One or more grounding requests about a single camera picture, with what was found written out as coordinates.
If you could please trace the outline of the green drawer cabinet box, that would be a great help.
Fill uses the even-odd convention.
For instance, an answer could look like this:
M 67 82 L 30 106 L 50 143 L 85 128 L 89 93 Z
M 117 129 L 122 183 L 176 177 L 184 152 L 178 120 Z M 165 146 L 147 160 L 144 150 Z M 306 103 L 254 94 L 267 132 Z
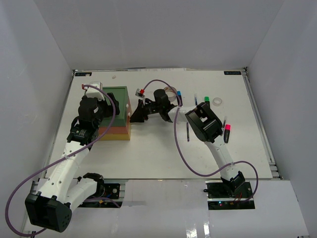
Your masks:
M 128 89 L 126 86 L 103 87 L 106 93 L 112 93 L 118 101 L 119 112 L 116 111 L 116 116 L 111 128 L 100 139 L 103 141 L 119 141 L 130 140 L 131 124 L 130 115 L 132 114 Z

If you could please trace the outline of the grey duct tape roll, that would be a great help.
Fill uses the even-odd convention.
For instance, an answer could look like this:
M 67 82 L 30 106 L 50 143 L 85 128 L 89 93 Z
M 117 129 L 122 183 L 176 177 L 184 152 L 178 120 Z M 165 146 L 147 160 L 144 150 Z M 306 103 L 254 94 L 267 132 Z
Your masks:
M 164 88 L 164 91 L 165 91 L 165 93 L 166 93 L 166 95 L 171 103 L 177 99 L 176 93 L 173 90 L 174 90 L 173 87 L 171 88 L 171 87 L 167 86 Z

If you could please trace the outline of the blue cap black highlighter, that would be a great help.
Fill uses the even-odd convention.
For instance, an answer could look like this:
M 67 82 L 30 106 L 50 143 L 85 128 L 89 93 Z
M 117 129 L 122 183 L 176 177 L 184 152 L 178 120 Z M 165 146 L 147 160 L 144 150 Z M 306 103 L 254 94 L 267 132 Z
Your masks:
M 178 102 L 178 106 L 181 107 L 183 106 L 183 102 L 182 102 L 182 95 L 180 91 L 177 91 L 177 102 Z

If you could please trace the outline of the green cap black highlighter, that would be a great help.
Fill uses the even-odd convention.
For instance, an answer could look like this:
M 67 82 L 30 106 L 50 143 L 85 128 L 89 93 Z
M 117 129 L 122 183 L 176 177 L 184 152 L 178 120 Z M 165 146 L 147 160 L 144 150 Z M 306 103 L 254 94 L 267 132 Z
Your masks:
M 204 102 L 208 105 L 210 105 L 210 98 L 208 96 L 204 97 Z

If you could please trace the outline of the small clear tape roll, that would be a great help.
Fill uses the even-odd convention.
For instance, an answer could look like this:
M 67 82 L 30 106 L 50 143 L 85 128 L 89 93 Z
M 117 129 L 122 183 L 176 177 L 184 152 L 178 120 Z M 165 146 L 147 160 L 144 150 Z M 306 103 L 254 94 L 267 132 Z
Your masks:
M 222 104 L 222 99 L 219 97 L 216 97 L 213 99 L 212 103 L 214 106 L 220 106 Z

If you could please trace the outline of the pink cap black highlighter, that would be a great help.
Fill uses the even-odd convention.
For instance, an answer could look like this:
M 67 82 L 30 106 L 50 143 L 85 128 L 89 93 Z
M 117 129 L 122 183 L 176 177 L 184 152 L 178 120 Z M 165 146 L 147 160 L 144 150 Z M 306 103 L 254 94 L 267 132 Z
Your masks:
M 225 127 L 224 127 L 224 136 L 223 136 L 224 143 L 228 143 L 229 142 L 230 132 L 231 132 L 231 125 L 230 124 L 226 124 Z

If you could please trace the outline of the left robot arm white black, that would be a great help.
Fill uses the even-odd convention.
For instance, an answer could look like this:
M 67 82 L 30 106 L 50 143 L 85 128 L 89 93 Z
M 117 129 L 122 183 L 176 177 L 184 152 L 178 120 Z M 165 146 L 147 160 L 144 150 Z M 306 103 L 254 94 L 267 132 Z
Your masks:
M 64 232 L 72 218 L 72 213 L 89 196 L 99 198 L 105 186 L 98 179 L 84 175 L 70 187 L 75 173 L 92 148 L 92 142 L 99 135 L 99 127 L 105 118 L 120 113 L 119 102 L 113 93 L 99 93 L 95 97 L 86 93 L 78 108 L 78 116 L 73 120 L 65 148 L 59 162 L 47 181 L 36 194 L 25 199 L 28 218 L 32 225 Z

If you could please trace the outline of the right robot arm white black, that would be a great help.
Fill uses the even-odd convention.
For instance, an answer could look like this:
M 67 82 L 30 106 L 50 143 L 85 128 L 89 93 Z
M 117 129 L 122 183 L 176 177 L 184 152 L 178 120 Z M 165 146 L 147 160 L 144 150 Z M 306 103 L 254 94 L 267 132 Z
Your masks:
M 159 114 L 164 121 L 173 123 L 177 150 L 184 164 L 192 173 L 200 177 L 210 177 L 220 173 L 220 179 L 224 184 L 223 190 L 228 197 L 234 198 L 241 193 L 241 186 L 245 182 L 245 178 L 243 173 L 236 168 L 226 148 L 222 122 L 211 110 L 208 102 L 202 102 L 191 109 L 182 106 L 180 99 L 178 99 L 179 105 L 174 105 L 163 89 L 154 91 L 154 101 L 145 98 L 143 89 L 137 89 L 136 96 L 140 99 L 136 110 L 130 117 L 131 123 L 145 122 L 149 119 L 149 115 Z M 209 148 L 218 166 L 217 171 L 208 175 L 200 174 L 185 161 L 177 140 L 176 123 L 178 119 L 181 122 L 187 122 L 196 137 Z

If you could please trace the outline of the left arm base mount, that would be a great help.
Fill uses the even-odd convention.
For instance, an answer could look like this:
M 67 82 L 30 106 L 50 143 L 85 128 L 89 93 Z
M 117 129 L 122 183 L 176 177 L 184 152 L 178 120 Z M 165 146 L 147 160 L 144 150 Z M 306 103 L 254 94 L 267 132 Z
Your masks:
M 124 195 L 120 194 L 119 183 L 105 183 L 97 194 L 89 196 L 80 208 L 120 208 Z

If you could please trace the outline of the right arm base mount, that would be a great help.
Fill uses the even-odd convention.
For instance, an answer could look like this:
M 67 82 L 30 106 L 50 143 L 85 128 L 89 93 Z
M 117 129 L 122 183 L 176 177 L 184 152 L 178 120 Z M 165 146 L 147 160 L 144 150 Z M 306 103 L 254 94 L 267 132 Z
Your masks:
M 204 192 L 207 194 L 208 209 L 210 211 L 220 210 L 253 210 L 255 209 L 251 184 L 245 182 L 235 192 L 231 192 L 221 182 L 207 182 Z

